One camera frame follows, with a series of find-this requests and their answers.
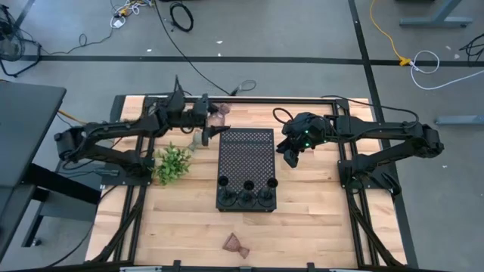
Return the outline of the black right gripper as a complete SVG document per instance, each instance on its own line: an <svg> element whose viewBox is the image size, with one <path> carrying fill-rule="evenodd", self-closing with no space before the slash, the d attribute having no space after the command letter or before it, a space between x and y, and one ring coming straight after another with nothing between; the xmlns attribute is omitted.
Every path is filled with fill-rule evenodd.
<svg viewBox="0 0 484 272"><path fill-rule="evenodd" d="M283 125L281 133L286 137L277 145L277 152L284 154L284 161L296 168L299 150L314 149L319 144L335 140L335 129L330 120L314 113L298 113Z"/></svg>

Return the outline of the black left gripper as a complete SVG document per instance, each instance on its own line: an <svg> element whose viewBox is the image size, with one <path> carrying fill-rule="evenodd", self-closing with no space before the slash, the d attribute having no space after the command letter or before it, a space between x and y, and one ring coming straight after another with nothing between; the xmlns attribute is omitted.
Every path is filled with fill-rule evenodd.
<svg viewBox="0 0 484 272"><path fill-rule="evenodd" d="M203 125L203 105L208 113L217 113L219 111L219 107L209 99L208 94L203 94L202 100L197 100L191 109L184 112L184 127L195 128ZM209 139L227 131L229 128L229 126L205 127L202 130L202 145L207 147L209 145Z"/></svg>

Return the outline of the black metal candlestick holder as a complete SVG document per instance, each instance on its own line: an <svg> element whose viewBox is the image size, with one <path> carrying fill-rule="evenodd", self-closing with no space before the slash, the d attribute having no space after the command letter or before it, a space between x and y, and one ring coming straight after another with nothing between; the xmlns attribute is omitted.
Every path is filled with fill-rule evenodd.
<svg viewBox="0 0 484 272"><path fill-rule="evenodd" d="M276 178L269 178L266 187L263 187L257 194L258 202L261 206L271 207L276 203L275 191L278 186Z"/></svg>
<svg viewBox="0 0 484 272"><path fill-rule="evenodd" d="M217 193L217 202L221 206L232 206L237 200L237 193L228 187L228 183L229 180L226 176L219 176L219 192Z"/></svg>
<svg viewBox="0 0 484 272"><path fill-rule="evenodd" d="M256 194L253 192L255 184L252 181L245 181L243 189L237 196L237 203L243 208L252 208L256 204Z"/></svg>

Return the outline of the green-grey glass candle holder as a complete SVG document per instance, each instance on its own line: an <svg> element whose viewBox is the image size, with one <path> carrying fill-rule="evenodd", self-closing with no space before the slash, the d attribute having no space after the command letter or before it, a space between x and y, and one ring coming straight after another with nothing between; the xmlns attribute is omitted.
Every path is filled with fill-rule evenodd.
<svg viewBox="0 0 484 272"><path fill-rule="evenodd" d="M191 152L194 152L198 147L206 146L207 141L205 141L203 137L203 132L201 130L197 130L193 133L192 142L188 145L188 149Z"/></svg>

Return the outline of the black perforated metal tray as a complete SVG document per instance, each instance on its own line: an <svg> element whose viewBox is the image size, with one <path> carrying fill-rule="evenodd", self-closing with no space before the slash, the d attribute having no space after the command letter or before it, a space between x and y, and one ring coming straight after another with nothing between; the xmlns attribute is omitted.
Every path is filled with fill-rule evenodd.
<svg viewBox="0 0 484 272"><path fill-rule="evenodd" d="M245 181L252 181L256 194L254 207L243 208L237 200L232 206L218 204L218 178L221 175L228 178L228 187L237 195ZM274 131L271 128L230 128L220 134L216 188L216 208L220 212L273 212L277 208L276 191L276 203L271 207L261 206L257 198L269 178L276 178Z"/></svg>

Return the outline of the green artificial plant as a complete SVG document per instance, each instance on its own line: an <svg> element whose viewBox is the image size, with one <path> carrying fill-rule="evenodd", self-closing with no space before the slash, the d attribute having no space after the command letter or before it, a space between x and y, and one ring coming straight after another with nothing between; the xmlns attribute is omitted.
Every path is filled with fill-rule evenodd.
<svg viewBox="0 0 484 272"><path fill-rule="evenodd" d="M156 152L151 176L160 185L166 186L186 175L190 166L191 151L169 143Z"/></svg>

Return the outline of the grey metal desk foot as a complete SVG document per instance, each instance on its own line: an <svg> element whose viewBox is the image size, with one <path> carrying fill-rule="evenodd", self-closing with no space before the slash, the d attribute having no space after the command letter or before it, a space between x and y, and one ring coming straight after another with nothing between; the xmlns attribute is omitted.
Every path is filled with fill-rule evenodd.
<svg viewBox="0 0 484 272"><path fill-rule="evenodd" d="M484 115L439 116L436 125L484 125Z"/></svg>

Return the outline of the black desk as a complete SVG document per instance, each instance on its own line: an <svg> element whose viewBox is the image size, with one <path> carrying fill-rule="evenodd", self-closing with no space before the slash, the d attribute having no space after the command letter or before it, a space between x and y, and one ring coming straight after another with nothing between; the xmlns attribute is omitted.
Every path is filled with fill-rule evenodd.
<svg viewBox="0 0 484 272"><path fill-rule="evenodd" d="M101 192L35 163L67 90L0 82L0 262L35 195L51 191L96 204Z"/></svg>

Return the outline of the grey metal desk base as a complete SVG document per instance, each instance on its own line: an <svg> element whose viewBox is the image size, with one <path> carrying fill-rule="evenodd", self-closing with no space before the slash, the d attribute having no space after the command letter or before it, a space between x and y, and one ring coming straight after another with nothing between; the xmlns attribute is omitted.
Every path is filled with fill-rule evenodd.
<svg viewBox="0 0 484 272"><path fill-rule="evenodd" d="M399 21L402 27L466 28L473 23L470 17L453 17L450 13L462 0L445 0L442 6L429 17L407 17Z"/></svg>

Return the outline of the black floor fan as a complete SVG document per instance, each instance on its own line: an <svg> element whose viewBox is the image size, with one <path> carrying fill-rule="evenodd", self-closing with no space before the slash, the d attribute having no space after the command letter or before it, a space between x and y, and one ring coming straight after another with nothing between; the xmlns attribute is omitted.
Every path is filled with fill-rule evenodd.
<svg viewBox="0 0 484 272"><path fill-rule="evenodd" d="M37 49L34 62L18 72L9 73L4 62L20 60L24 56L26 43L34 45ZM6 76L17 78L21 73L33 68L41 60L41 49L42 46L38 42L23 37L22 30L9 12L9 7L0 4L0 68L3 73Z"/></svg>

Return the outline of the black aluminium table frame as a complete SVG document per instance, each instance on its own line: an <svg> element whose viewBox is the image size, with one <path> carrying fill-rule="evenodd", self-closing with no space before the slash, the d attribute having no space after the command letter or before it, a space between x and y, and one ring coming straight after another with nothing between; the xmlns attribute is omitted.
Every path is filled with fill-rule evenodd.
<svg viewBox="0 0 484 272"><path fill-rule="evenodd" d="M234 98L226 117L232 128L270 128L275 144L282 141L282 124L272 109L282 107L293 115L313 112L318 115L347 113L336 103L323 104L321 98L284 97L214 97ZM340 150L349 158L353 153L379 151L377 140L362 140L344 149L325 144L307 150L299 157L298 168L291 169L281 154L275 155L275 174L279 180L277 209L265 212L219 212L216 208L219 136L208 147L199 147L191 157L189 172L172 184L157 181L146 189L140 227L130 227L121 245L122 259L134 254L134 264L170 267L180 261L180 270L217 268L231 270L283 270L284 268L357 268L356 246L362 249L363 264L371 264L369 242L363 230L360 240L353 239L349 209L344 189L340 186L337 160ZM102 200L89 240L85 260L101 253L116 232L124 203L129 198L121 186ZM417 265L413 249L402 238L395 204L389 192L366 190L366 200L374 231L392 256L403 264ZM234 233L242 246L249 248L246 258L222 249L229 234Z"/></svg>

